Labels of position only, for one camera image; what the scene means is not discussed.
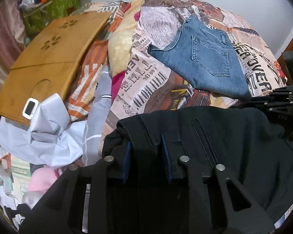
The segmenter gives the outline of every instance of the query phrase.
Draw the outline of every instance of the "black fabric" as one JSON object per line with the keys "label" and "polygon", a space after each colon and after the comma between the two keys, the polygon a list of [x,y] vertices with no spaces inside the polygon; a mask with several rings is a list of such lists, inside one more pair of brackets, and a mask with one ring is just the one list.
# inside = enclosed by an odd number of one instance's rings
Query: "black fabric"
{"label": "black fabric", "polygon": [[183,148],[180,156],[230,168],[274,222],[293,203],[293,142],[261,111],[198,106],[136,115],[117,123],[105,138],[103,156],[128,139],[139,183],[154,183],[162,173],[157,158],[162,133],[176,137],[170,143]]}

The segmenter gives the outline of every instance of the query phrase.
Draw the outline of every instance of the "gray garment with white stripe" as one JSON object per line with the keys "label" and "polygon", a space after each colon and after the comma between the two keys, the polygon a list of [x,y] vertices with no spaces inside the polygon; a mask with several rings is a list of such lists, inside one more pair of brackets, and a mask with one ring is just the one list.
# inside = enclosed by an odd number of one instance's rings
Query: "gray garment with white stripe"
{"label": "gray garment with white stripe", "polygon": [[105,67],[98,80],[93,105],[88,114],[88,120],[84,131],[84,143],[82,146],[82,162],[85,166],[96,163],[99,144],[105,120],[112,105],[111,99],[112,79],[109,75],[108,66]]}

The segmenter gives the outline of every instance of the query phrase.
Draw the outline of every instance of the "lap desk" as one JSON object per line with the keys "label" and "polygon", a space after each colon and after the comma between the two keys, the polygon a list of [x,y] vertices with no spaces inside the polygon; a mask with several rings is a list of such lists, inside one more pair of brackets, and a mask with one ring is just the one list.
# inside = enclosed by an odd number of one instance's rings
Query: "lap desk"
{"label": "lap desk", "polygon": [[0,91],[0,115],[29,125],[22,115],[29,98],[42,102],[54,93],[66,98],[87,48],[110,12],[56,19],[21,53]]}

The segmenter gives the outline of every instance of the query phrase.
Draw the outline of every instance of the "pink curtain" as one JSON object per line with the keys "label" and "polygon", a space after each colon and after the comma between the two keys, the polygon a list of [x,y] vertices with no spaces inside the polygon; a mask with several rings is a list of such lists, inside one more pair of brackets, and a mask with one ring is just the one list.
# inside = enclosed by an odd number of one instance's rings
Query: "pink curtain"
{"label": "pink curtain", "polygon": [[25,29],[17,0],[0,3],[0,89],[11,66],[24,49]]}

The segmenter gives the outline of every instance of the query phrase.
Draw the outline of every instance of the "crumpled white cloth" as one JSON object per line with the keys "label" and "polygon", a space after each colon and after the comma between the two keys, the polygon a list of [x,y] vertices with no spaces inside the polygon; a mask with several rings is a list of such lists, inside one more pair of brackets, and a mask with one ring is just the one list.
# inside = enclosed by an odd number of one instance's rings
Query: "crumpled white cloth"
{"label": "crumpled white cloth", "polygon": [[69,124],[67,109],[55,93],[38,105],[30,126],[1,117],[0,145],[19,159],[59,168],[82,155],[86,121]]}

